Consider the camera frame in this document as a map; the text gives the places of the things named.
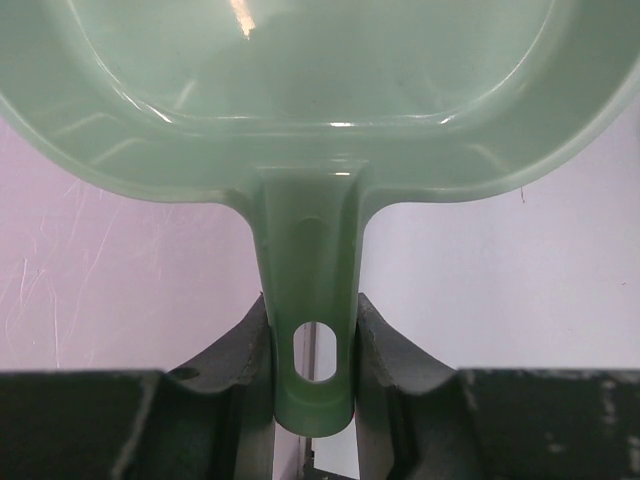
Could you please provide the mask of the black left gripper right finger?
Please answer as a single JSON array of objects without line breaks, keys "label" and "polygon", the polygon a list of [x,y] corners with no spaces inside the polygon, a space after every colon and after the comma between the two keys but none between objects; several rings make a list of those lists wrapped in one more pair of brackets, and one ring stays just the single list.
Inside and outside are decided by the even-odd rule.
[{"label": "black left gripper right finger", "polygon": [[358,305],[364,479],[635,479],[639,374],[453,369]]}]

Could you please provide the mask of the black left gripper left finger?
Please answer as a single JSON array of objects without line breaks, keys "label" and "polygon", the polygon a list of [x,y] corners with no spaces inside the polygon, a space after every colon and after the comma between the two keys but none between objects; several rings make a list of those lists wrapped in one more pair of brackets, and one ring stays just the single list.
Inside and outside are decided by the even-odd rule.
[{"label": "black left gripper left finger", "polygon": [[5,479],[268,479],[271,335],[263,301],[168,372],[8,372]]}]

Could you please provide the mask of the green plastic dustpan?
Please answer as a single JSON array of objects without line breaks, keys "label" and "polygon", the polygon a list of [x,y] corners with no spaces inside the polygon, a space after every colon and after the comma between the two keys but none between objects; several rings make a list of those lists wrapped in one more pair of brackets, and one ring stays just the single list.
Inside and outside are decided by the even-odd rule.
[{"label": "green plastic dustpan", "polygon": [[635,1],[5,1],[1,113],[83,181],[249,224],[274,414],[354,412],[363,233],[516,190],[639,89]]}]

